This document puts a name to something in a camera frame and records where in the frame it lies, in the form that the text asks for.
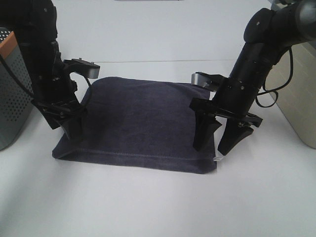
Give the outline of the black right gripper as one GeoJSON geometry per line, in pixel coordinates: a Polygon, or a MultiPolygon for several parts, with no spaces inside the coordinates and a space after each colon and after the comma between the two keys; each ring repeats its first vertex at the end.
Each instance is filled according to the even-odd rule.
{"type": "Polygon", "coordinates": [[[251,135],[251,125],[259,127],[262,119],[247,113],[245,116],[234,114],[216,106],[213,101],[193,98],[190,108],[195,112],[196,126],[193,147],[201,151],[208,144],[214,132],[222,125],[216,117],[228,119],[218,151],[227,155],[242,139],[251,135]]]}

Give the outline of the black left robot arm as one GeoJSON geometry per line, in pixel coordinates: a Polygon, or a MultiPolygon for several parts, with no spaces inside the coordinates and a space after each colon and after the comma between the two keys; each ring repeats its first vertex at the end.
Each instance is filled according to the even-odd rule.
{"type": "Polygon", "coordinates": [[[32,104],[52,129],[61,127],[69,139],[78,139],[86,109],[61,59],[56,22],[57,10],[50,0],[0,2],[0,25],[15,34],[32,82],[32,104]]]}

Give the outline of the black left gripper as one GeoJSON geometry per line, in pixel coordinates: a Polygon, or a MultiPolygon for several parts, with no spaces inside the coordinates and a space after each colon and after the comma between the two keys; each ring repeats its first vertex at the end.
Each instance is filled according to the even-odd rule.
{"type": "Polygon", "coordinates": [[[70,100],[66,103],[51,104],[33,99],[31,103],[40,111],[52,129],[63,128],[69,140],[83,138],[83,120],[86,116],[86,102],[70,100]]]}

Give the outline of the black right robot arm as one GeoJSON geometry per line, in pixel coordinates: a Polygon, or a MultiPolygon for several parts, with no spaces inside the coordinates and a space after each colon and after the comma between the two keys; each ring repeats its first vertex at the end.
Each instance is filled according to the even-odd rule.
{"type": "Polygon", "coordinates": [[[192,74],[191,83],[215,92],[212,99],[194,98],[196,128],[193,147],[200,151],[220,127],[216,117],[227,119],[218,151],[226,155],[238,142],[259,127],[262,119],[249,112],[266,78],[292,46],[316,38],[316,3],[313,0],[283,2],[279,10],[260,9],[244,31],[244,47],[228,77],[202,72],[192,74]]]}

